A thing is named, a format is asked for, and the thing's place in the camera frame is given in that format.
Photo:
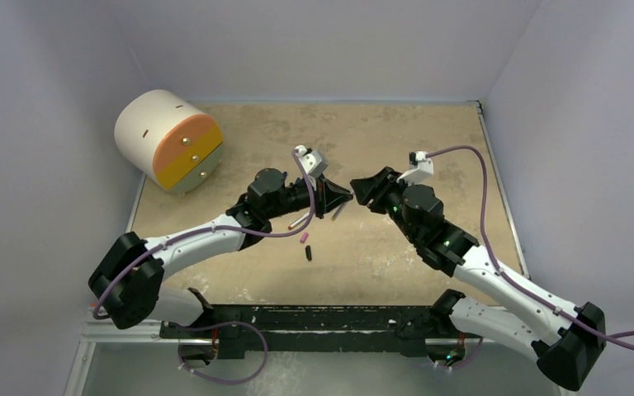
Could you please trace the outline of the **pen with orange tip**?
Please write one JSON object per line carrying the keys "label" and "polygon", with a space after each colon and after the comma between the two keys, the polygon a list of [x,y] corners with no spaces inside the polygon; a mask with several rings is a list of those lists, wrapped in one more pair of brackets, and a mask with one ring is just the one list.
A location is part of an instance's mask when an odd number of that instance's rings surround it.
{"label": "pen with orange tip", "polygon": [[331,221],[334,222],[341,215],[341,213],[343,212],[343,210],[345,209],[347,204],[348,203],[343,203],[336,209],[336,211],[334,212],[334,214],[331,217]]}

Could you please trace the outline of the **pen with red tip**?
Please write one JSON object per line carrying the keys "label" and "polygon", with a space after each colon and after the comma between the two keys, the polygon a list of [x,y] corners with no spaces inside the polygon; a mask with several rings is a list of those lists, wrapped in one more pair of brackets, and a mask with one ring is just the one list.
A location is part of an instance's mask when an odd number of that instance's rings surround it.
{"label": "pen with red tip", "polygon": [[305,216],[301,216],[299,219],[297,219],[294,222],[290,223],[288,225],[288,229],[294,229],[294,228],[300,226],[304,221],[305,221]]}

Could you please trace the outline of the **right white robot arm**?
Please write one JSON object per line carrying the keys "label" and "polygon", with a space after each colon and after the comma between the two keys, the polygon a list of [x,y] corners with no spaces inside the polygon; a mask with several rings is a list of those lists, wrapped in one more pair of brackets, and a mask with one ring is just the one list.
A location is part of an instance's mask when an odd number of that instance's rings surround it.
{"label": "right white robot arm", "polygon": [[432,187],[408,185],[384,167],[375,176],[353,179],[357,203],[388,215],[422,261],[471,285],[500,304],[499,309],[455,290],[446,291],[430,314],[433,330],[449,336],[471,332],[526,356],[556,385],[578,391],[606,343],[593,334],[605,329],[595,304],[579,306],[553,295],[502,262],[488,248],[444,216]]}

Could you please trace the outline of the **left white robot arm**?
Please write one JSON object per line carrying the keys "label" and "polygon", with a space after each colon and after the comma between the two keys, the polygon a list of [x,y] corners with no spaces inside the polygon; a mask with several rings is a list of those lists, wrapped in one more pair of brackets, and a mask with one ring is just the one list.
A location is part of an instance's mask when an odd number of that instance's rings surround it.
{"label": "left white robot arm", "polygon": [[88,280],[97,297],[93,317],[127,329],[166,311],[167,320],[181,324],[192,337],[204,337],[213,326],[205,301],[191,290],[163,296],[165,279],[208,258],[275,238],[274,218],[307,210],[310,218],[321,219],[353,198],[350,190],[323,175],[290,184],[285,180],[279,170],[265,168],[234,206],[205,224],[162,237],[120,235]]}

